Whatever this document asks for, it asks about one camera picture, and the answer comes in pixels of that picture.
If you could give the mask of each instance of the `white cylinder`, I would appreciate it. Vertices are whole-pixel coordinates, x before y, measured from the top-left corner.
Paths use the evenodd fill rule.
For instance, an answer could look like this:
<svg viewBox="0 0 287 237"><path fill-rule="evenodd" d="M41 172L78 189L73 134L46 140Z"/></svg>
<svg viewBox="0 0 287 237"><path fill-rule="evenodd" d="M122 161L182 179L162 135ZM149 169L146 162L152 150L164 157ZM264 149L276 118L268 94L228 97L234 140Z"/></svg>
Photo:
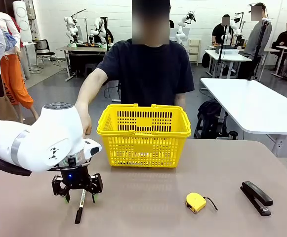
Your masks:
<svg viewBox="0 0 287 237"><path fill-rule="evenodd" d="M15 20L20 27L20 36L22 42L32 42L32 35L27 15L26 4L23 1L13 2Z"/></svg>

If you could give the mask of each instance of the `yellow basket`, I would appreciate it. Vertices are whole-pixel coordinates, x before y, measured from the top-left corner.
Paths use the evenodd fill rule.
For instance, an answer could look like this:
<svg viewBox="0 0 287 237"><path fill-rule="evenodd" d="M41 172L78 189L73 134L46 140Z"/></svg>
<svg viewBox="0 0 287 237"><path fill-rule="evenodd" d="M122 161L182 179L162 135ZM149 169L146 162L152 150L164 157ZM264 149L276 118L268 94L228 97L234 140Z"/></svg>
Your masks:
<svg viewBox="0 0 287 237"><path fill-rule="evenodd" d="M174 168L191 135L190 125L179 106L109 105L97 133L111 166Z"/></svg>

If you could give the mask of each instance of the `basket rim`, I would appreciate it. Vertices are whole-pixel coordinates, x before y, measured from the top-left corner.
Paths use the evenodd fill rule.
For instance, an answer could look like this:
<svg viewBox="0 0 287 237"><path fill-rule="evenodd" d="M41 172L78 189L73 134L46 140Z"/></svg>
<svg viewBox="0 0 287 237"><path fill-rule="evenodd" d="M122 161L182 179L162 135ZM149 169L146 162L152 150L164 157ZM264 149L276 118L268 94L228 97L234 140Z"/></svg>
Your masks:
<svg viewBox="0 0 287 237"><path fill-rule="evenodd" d="M97 134L100 136L131 136L131 137L173 137L173 138L187 138L191 135L191 123L187 117L186 112L183 110L182 107L176 106L176 105L156 105L152 104L150 107L142 106L140 108L176 108L181 111L181 114L183 116L183 120L185 123L185 127L187 128L186 132L158 132L154 131L152 133L137 133L135 131L103 131L100 129L101 122L108 116L108 111L110 108L116 108L116 107L132 107L137 108L139 107L138 104L111 104L104 109L100 119L98 120L98 126L97 126Z"/></svg>

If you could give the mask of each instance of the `tape measure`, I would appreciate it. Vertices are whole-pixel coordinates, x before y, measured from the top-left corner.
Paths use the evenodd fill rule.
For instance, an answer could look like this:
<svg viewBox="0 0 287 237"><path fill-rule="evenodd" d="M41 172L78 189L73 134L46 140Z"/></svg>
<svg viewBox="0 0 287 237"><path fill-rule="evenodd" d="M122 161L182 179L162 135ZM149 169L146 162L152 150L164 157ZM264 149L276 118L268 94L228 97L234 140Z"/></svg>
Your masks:
<svg viewBox="0 0 287 237"><path fill-rule="evenodd" d="M191 209L192 212L196 214L197 212L199 212L201 209L203 209L206 206L206 199L210 200L214 208L218 210L218 208L216 207L216 205L213 203L213 201L210 198L203 197L197 193L188 194L186 196L185 204L189 209Z"/></svg>

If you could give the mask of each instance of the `white brick wall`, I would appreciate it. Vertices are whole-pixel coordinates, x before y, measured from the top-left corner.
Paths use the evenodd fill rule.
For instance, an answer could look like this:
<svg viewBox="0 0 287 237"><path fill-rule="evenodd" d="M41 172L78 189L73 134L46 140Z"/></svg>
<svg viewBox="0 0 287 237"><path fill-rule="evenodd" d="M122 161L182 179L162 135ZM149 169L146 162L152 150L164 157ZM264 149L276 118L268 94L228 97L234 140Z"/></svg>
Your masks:
<svg viewBox="0 0 287 237"><path fill-rule="evenodd" d="M256 24L251 22L248 13L250 10L248 4L253 2L252 0L171 0L170 19L177 27L177 22L188 11L195 10L197 21L187 27L191 28L190 39L202 40L201 55L203 55L207 45L211 44L213 28L221 22L224 14L233 17L234 13L243 11L244 21L246 21L243 34L246 39L248 38ZM286 29L287 0L264 0L263 2L267 6L273 25L270 45L276 40L278 34ZM34 4L40 36L50 42L52 51L69 43L69 38L65 35L64 17L85 8L87 10L78 15L78 25L81 26L84 40L86 40L86 32L83 18L88 18L87 24L90 29L95 18L101 16L108 17L108 26L115 41L131 38L131 0L34 0ZM272 64L273 61L274 57L269 57L268 63Z"/></svg>

